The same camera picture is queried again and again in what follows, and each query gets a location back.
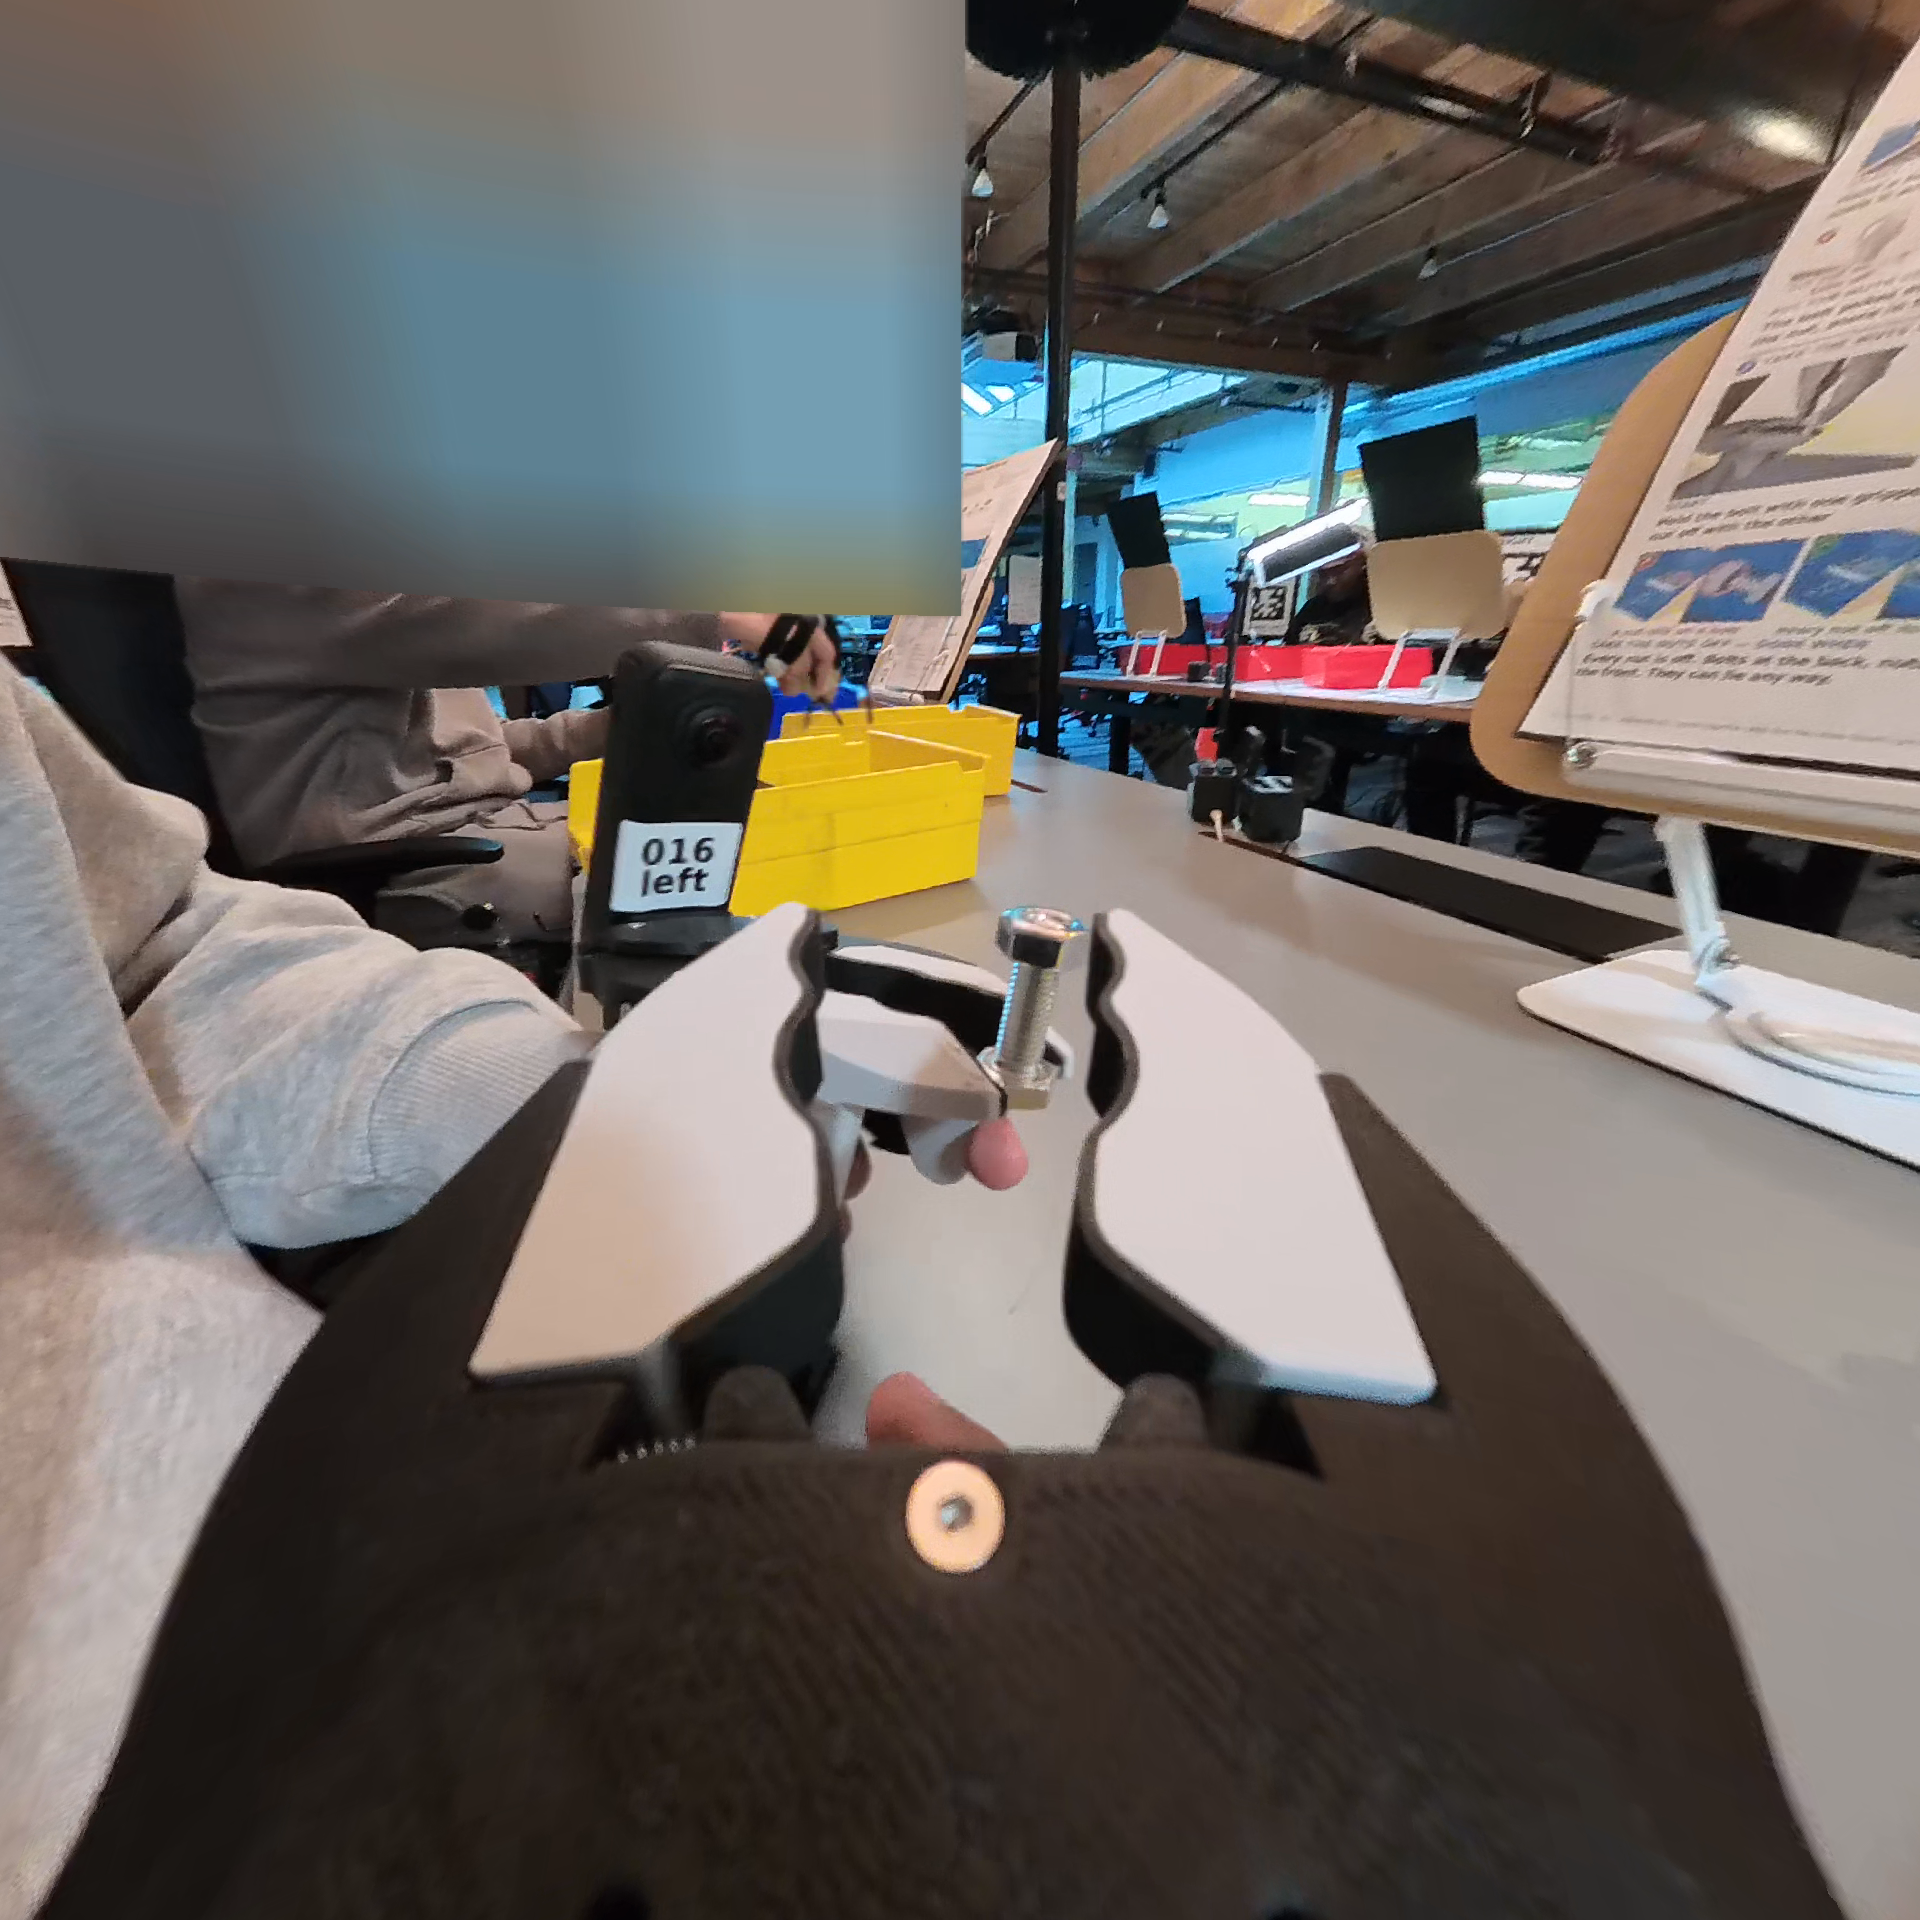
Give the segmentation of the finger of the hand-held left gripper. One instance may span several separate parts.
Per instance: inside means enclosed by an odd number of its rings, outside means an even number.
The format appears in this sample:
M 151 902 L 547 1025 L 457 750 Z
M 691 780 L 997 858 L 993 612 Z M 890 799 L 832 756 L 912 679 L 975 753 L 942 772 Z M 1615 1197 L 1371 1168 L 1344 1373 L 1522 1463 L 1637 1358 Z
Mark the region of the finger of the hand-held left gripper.
M 1006 981 L 971 961 L 898 943 L 837 943 L 825 952 L 832 991 L 863 997 L 894 1012 L 927 1017 L 958 1040 L 994 1040 Z
M 975 1132 L 1006 1113 L 1000 1081 L 934 1017 L 879 1001 L 823 1001 L 818 1044 L 818 1121 L 835 1188 L 849 1188 L 874 1113 L 902 1119 L 905 1154 L 935 1184 L 965 1178 Z

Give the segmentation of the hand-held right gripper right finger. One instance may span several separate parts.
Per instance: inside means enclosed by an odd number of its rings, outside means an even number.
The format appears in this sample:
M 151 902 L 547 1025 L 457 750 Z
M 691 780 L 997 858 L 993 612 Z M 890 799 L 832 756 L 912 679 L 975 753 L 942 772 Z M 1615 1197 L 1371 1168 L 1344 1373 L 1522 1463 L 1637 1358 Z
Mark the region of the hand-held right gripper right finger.
M 1421 1405 L 1434 1361 L 1315 1057 L 1130 909 L 1089 948 L 1065 1322 L 1112 1382 Z

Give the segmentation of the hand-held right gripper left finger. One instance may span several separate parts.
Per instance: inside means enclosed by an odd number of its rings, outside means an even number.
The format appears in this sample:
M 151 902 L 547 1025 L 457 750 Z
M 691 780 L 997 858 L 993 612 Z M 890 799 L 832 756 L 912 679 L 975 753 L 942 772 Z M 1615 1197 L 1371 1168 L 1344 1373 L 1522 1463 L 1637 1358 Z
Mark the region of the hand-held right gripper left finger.
M 785 902 L 602 1038 L 525 1221 L 472 1378 L 626 1385 L 701 1418 L 736 1366 L 814 1409 L 847 1300 L 823 1086 L 821 924 Z

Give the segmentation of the silver hex bolt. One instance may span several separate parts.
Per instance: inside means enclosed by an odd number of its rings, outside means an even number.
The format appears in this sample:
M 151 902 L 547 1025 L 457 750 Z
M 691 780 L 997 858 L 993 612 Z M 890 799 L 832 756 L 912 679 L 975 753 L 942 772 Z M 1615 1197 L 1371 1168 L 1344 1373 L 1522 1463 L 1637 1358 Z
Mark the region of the silver hex bolt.
M 1000 1034 L 977 1055 L 1010 1113 L 1043 1110 L 1073 1068 L 1070 1054 L 1065 1064 L 1050 1055 L 1051 1017 L 1065 970 L 1069 966 L 1043 970 L 1010 964 Z

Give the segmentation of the person's left forearm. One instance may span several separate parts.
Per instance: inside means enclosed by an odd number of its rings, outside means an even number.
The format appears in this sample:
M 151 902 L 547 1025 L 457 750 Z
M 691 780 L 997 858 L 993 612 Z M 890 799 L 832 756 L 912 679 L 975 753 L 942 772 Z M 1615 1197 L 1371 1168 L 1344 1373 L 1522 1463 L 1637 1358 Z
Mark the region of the person's left forearm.
M 591 1049 L 517 970 L 209 863 L 6 668 L 6 1186 L 297 1248 L 419 1210 Z

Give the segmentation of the grey desk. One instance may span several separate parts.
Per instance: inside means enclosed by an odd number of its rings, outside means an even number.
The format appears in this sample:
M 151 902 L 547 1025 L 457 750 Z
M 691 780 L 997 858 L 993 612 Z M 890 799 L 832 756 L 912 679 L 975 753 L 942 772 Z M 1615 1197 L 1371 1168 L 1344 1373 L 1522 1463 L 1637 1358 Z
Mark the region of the grey desk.
M 1851 1914 L 1915 1914 L 1915 1172 L 1527 1017 L 1570 961 L 1200 834 L 1185 798 L 1034 751 L 977 878 L 835 917 L 1002 968 L 994 920 L 1131 908 L 1349 1073 L 1557 1300 L 1709 1546 L 1803 1825 Z M 1014 1192 L 881 1156 L 854 1205 L 823 1432 L 898 1370 L 1022 1449 L 1115 1391 L 1061 1258 L 1080 1082 L 1022 1119 Z

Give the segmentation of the black desk strip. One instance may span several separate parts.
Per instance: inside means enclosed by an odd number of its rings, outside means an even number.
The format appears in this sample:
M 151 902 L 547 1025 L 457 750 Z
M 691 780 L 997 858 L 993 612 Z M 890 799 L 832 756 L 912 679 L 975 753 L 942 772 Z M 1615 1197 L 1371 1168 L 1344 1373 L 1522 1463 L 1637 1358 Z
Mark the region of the black desk strip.
M 1287 858 L 1310 872 L 1587 964 L 1610 961 L 1673 935 L 1647 917 L 1394 848 L 1291 853 Z

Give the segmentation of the person's right hand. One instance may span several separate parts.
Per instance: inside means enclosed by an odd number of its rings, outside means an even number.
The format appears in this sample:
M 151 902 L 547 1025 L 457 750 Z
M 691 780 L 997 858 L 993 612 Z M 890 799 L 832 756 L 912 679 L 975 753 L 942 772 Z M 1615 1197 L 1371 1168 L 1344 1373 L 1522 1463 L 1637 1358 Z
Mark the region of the person's right hand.
M 870 1449 L 929 1449 L 944 1455 L 1003 1449 L 985 1424 L 907 1370 L 875 1382 L 865 1413 L 865 1440 Z

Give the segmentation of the yellow plastic bin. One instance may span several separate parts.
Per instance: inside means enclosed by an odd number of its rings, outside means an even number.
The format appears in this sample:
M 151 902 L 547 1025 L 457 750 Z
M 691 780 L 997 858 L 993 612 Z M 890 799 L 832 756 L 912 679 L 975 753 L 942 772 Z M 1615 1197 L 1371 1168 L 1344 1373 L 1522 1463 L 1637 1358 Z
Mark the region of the yellow plastic bin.
M 997 799 L 1009 796 L 1016 784 L 1019 727 L 1017 712 L 984 704 L 882 704 L 874 708 L 850 705 L 835 714 L 814 708 L 793 711 L 783 719 L 776 738 L 840 738 L 857 729 L 875 729 L 890 736 L 918 738 L 927 745 L 971 751 L 985 760 L 984 792 Z
M 568 767 L 568 837 L 611 920 L 821 911 L 977 872 L 990 753 L 865 722 L 743 740 L 682 785 L 602 758 Z

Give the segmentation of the white flat pad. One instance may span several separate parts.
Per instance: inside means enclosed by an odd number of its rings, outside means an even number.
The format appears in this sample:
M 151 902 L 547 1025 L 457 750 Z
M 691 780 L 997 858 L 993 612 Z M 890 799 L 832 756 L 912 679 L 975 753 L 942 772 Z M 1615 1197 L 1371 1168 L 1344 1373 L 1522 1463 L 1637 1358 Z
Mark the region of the white flat pad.
M 1577 738 L 1575 785 L 1655 799 L 1686 948 L 1549 978 L 1520 1008 L 1577 1038 L 1918 1168 L 1918 1015 L 1769 970 L 1738 956 L 1721 917 L 1709 825 L 1775 805 L 1795 828 L 1841 828 L 1869 849 L 1913 837 L 1915 777 L 1862 767 L 1650 750 Z

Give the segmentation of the black disc-topped pole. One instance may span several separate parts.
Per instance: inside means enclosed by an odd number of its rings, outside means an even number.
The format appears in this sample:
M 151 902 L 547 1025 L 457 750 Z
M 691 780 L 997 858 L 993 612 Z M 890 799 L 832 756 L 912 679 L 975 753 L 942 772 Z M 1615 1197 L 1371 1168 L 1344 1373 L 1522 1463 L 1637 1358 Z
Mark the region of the black disc-topped pole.
M 1073 544 L 1069 501 L 1073 302 L 1085 79 L 1136 64 L 1159 42 L 1183 2 L 970 2 L 967 49 L 1009 79 L 1047 82 L 1047 312 L 1041 552 L 1039 750 L 1061 751 L 1065 668 L 1065 559 Z

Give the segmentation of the white light bar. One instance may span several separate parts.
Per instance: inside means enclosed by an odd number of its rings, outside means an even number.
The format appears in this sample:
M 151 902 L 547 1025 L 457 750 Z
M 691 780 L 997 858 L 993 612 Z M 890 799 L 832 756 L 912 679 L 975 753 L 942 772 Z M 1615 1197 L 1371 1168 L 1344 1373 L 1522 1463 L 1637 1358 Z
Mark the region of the white light bar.
M 1250 588 L 1282 588 L 1291 577 L 1363 552 L 1371 536 L 1371 505 L 1366 495 L 1359 495 L 1331 512 L 1250 542 L 1240 554 L 1240 576 Z

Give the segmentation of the large tan board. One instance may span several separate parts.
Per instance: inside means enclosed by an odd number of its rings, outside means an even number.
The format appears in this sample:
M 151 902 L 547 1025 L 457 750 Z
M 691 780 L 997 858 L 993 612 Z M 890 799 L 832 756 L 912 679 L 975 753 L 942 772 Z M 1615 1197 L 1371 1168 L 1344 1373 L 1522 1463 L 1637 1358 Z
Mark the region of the large tan board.
M 1377 540 L 1367 551 L 1367 593 L 1384 640 L 1496 640 L 1509 623 L 1502 540 L 1486 528 Z

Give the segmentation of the large black panel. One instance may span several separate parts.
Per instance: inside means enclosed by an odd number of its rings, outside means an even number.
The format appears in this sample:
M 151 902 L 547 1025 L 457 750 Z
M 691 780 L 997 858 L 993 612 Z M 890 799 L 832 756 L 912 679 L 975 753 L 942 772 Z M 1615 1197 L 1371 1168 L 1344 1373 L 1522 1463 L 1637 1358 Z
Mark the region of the large black panel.
M 1377 544 L 1486 528 L 1477 415 L 1359 442 Z

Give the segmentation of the printed instruction sheet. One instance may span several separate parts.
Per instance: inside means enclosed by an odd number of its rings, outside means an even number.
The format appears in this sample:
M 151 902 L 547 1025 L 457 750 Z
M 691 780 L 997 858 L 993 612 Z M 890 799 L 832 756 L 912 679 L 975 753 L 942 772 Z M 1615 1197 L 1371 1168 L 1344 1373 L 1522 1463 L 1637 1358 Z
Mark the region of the printed instruction sheet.
M 1913 774 L 1918 53 L 1771 258 L 1529 736 Z

